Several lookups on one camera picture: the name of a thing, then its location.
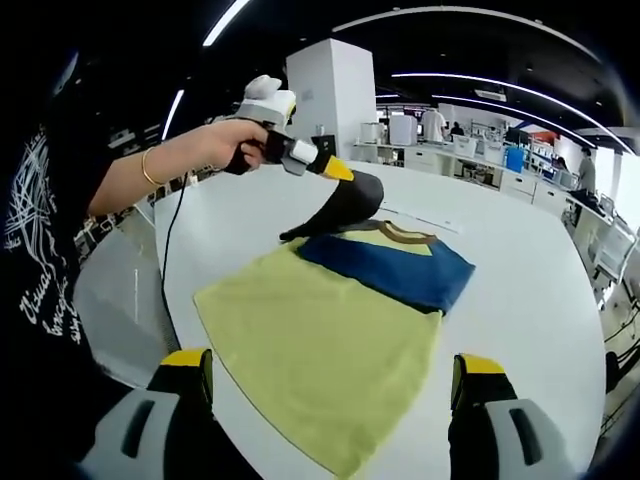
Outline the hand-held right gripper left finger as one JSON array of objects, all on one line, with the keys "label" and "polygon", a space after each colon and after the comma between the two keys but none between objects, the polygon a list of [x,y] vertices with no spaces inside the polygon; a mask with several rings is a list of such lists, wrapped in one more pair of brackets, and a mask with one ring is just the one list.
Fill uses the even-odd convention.
[{"label": "hand-held right gripper left finger", "polygon": [[78,464],[83,479],[185,479],[213,423],[212,350],[165,357],[148,386],[133,389],[98,423]]}]

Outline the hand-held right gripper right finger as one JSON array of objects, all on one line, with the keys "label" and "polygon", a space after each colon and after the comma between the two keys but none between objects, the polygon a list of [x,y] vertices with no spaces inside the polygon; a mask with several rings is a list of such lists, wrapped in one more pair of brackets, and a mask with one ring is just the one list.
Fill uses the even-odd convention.
[{"label": "hand-held right gripper right finger", "polygon": [[452,479],[575,479],[561,432],[517,396],[497,362],[454,356],[448,428]]}]

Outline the person's left hand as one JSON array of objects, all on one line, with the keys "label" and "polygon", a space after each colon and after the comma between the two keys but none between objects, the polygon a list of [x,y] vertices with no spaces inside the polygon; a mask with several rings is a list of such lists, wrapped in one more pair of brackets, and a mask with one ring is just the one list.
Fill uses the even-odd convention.
[{"label": "person's left hand", "polygon": [[221,120],[200,127],[197,131],[196,163],[225,169],[237,149],[250,170],[259,168],[265,162],[264,149],[268,132],[250,120]]}]

